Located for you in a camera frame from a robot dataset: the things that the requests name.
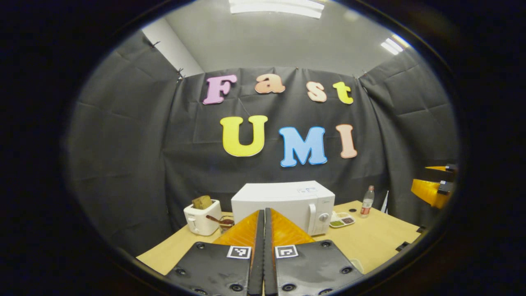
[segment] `black fabric curtain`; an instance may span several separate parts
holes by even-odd
[[[133,256],[173,232],[160,151],[177,80],[139,31],[92,73],[67,133],[81,205],[105,238]]]
[[[282,93],[259,94],[256,77],[273,73]],[[235,74],[220,104],[203,105],[209,77]],[[309,81],[321,83],[327,100],[307,96]],[[334,83],[351,88],[354,102],[338,99]],[[265,146],[235,157],[222,145],[219,121],[244,119],[241,144],[252,142],[252,115],[265,115]],[[343,159],[336,130],[353,126],[358,155]],[[327,163],[281,167],[282,127],[305,139],[325,129]],[[73,189],[101,234],[137,256],[186,225],[183,208],[204,194],[231,211],[230,199],[245,183],[316,180],[333,191],[336,204],[361,200],[375,186],[373,206],[389,190],[389,214],[420,225],[437,210],[411,193],[423,166],[456,161],[452,109],[437,78],[408,49],[356,79],[291,67],[236,68],[179,80],[175,69],[142,32],[112,52],[87,81],[67,136]]]
[[[259,94],[254,87],[259,75],[273,73],[286,87],[282,93]],[[237,82],[220,104],[203,105],[209,77],[235,74]],[[309,81],[321,83],[327,94],[323,103],[307,96]],[[344,82],[351,88],[354,102],[344,104],[332,85]],[[235,157],[222,145],[222,125],[228,116],[243,118],[239,139],[252,142],[252,115],[265,115],[265,146],[251,157]],[[352,136],[358,156],[340,157],[339,124],[353,126]],[[278,133],[295,127],[305,139],[313,126],[325,128],[325,164],[281,167],[284,141]],[[375,207],[382,205],[388,189],[388,171],[380,128],[365,90],[351,76],[294,67],[241,68],[210,72],[185,78],[177,88],[168,120],[163,156],[166,164],[166,193],[174,229],[186,224],[180,213],[197,196],[218,199],[224,211],[231,211],[230,199],[245,183],[316,180],[333,191],[336,203],[363,198],[368,185],[375,185]]]
[[[390,215],[430,225],[438,213],[411,192],[426,166],[456,163],[459,140],[447,93],[411,48],[360,78],[380,126],[389,171]]]

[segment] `fluorescent light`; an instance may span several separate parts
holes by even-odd
[[[391,45],[394,49],[396,49],[398,52],[402,52],[403,49],[400,47],[400,45],[396,44],[393,40],[387,38],[386,39],[387,44]]]
[[[343,14],[343,17],[350,22],[355,22],[360,18],[360,14],[352,9],[349,9]]]
[[[385,43],[385,42],[382,42],[382,44],[380,44],[383,48],[387,49],[390,53],[394,54],[394,55],[397,55],[398,54],[398,51],[396,49],[394,49],[391,45]]]
[[[309,0],[230,0],[232,14],[244,12],[284,12],[319,19],[325,6]]]
[[[400,38],[400,36],[393,34],[392,36],[398,43],[400,43],[403,47],[407,48],[409,47],[409,43],[407,43],[404,39]]]

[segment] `plastic bottle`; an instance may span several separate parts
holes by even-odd
[[[369,216],[373,200],[375,200],[375,187],[371,185],[369,186],[369,190],[363,196],[362,209],[360,211],[362,218],[367,218],[367,216]]]

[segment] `white microwave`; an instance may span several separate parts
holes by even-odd
[[[234,222],[258,210],[272,208],[309,235],[329,229],[335,195],[316,181],[247,183],[232,198]]]

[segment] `letter m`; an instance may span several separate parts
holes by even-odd
[[[281,161],[281,166],[295,166],[298,162],[294,159],[294,153],[301,164],[307,162],[310,154],[310,164],[323,164],[327,162],[323,152],[323,127],[311,127],[305,141],[301,138],[294,127],[282,127],[279,134],[283,136],[285,158]]]

